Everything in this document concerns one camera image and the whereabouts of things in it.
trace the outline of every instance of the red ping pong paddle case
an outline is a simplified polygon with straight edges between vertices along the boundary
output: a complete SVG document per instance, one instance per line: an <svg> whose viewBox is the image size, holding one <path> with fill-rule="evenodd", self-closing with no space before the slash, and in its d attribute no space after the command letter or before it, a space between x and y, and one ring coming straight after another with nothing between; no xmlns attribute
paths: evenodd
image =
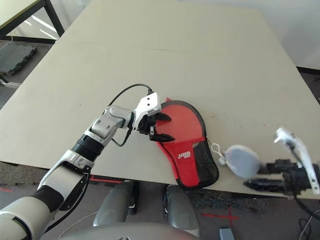
<svg viewBox="0 0 320 240"><path fill-rule="evenodd" d="M157 144L170 161L178 185L192 190L214 184L219 178L219 170L210 152L205 122L199 112L179 100L164 102L161 107L161 112L171 121L157 121L156 131L169 134L175 140Z"/></svg>

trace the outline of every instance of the white wall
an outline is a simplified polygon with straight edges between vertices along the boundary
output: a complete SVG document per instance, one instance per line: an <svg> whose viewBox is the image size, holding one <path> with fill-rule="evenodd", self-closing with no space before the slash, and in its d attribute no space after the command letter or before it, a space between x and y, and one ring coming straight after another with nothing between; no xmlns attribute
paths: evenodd
<svg viewBox="0 0 320 240"><path fill-rule="evenodd" d="M71 25L90 1L51 0L65 29ZM258 9L272 26L274 33L295 65L320 69L320 0L188 1L210 2ZM52 26L44 9L39 10L34 16ZM17 27L13 34L50 38L44 33L46 32L54 38L58 38L57 33L52 28L39 23L35 18L29 18L27 22Z"/></svg>

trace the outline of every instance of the white cable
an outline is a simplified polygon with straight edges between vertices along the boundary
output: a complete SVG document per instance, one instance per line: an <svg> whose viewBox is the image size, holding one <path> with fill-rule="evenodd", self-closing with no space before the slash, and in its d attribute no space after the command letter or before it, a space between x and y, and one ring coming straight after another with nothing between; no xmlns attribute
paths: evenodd
<svg viewBox="0 0 320 240"><path fill-rule="evenodd" d="M94 214L96 214L96 213L97 213L97 211L95 211L95 212L93 212L93 213L90 213L89 215L81 218L79 221L76 221L74 224L72 224L72 225L69 226L66 230L64 230L64 231L60 234L60 236L58 237L58 239L61 238L70 228L72 228L73 226L75 226L75 225L77 225L78 223L80 223L82 220L85 220L86 218L88 218L88 217L90 217L90 216L92 216L92 215L94 215Z"/></svg>
<svg viewBox="0 0 320 240"><path fill-rule="evenodd" d="M11 34L11 41L10 42L8 42L6 45L4 45L3 47L1 47L0 48L0 51L2 50L2 49L4 49L8 44L10 44L10 43L12 43L12 41L14 40L14 38L12 37L12 32L10 32Z"/></svg>
<svg viewBox="0 0 320 240"><path fill-rule="evenodd" d="M209 138L207 138L207 139L208 139L208 142L211 144L211 147L210 147L211 151L219 155L218 161L219 161L220 165L226 165L225 156L220 151L220 145L218 143L211 142L209 140Z"/></svg>
<svg viewBox="0 0 320 240"><path fill-rule="evenodd" d="M320 212L320 209L314 211L314 214L316 214L317 212ZM309 220L306 222L303 230L302 230L301 233L300 233L299 240L302 239L302 236L303 236L304 232L306 231L308 225L310 224L310 222L311 222L311 220L312 220L313 218L314 218L313 216L310 216L310 217L309 217Z"/></svg>

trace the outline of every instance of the beige tabletop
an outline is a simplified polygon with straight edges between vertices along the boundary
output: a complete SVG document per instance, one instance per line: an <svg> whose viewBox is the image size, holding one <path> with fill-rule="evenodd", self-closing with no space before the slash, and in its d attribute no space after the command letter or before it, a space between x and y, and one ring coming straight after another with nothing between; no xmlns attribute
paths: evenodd
<svg viewBox="0 0 320 240"><path fill-rule="evenodd" d="M259 12L175 0L93 0L0 111L0 161L52 167L135 83L151 86L161 101L192 104L209 139L224 149L246 145L263 162L291 158L273 143L284 126L319 159L320 107ZM133 109L145 94L132 89L115 104ZM227 167L219 170L210 189L258 194ZM176 183L161 150L138 133L122 148L110 143L92 173Z"/></svg>
<svg viewBox="0 0 320 240"><path fill-rule="evenodd" d="M40 0L0 0L0 29Z"/></svg>

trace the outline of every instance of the black table leg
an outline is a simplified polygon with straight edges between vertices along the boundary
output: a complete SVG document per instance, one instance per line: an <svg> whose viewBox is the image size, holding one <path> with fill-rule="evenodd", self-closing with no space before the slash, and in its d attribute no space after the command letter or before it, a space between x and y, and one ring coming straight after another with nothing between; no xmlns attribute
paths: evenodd
<svg viewBox="0 0 320 240"><path fill-rule="evenodd" d="M58 15L57 15L54 7L52 6L50 0L45 0L44 9L46 11L46 14L48 14L56 32L59 35L59 37L61 37L62 34L65 33L65 30L64 30L64 27L62 26L62 24L58 18Z"/></svg>

